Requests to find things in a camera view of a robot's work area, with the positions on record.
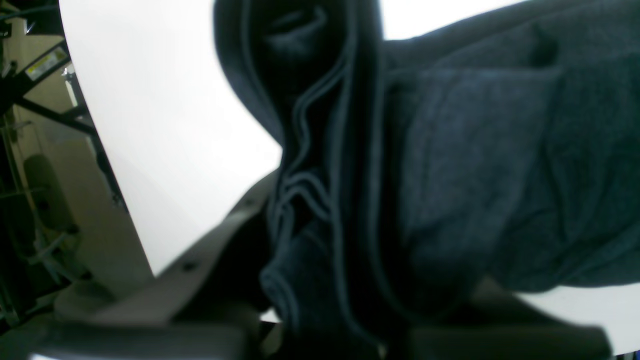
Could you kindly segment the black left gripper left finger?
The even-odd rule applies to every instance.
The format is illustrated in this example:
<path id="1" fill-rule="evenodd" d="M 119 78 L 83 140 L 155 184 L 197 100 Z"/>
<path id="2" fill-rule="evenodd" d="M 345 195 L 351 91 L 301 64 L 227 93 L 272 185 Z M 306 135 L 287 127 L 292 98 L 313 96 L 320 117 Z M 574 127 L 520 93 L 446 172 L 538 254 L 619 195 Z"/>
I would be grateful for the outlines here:
<path id="1" fill-rule="evenodd" d="M 266 175 L 224 220 L 135 294 L 55 325 L 30 360 L 263 360 L 259 274 L 271 251 Z"/>

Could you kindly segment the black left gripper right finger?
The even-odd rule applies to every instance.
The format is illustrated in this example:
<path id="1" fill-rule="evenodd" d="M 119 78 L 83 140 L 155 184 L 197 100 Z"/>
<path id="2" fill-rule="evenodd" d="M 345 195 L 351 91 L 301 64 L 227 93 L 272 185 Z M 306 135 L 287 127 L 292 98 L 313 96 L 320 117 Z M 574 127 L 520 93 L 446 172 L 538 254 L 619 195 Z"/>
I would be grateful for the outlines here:
<path id="1" fill-rule="evenodd" d="M 611 354 L 598 326 L 550 317 L 491 278 L 444 321 L 412 328 L 405 339 L 407 360 L 606 360 Z"/>

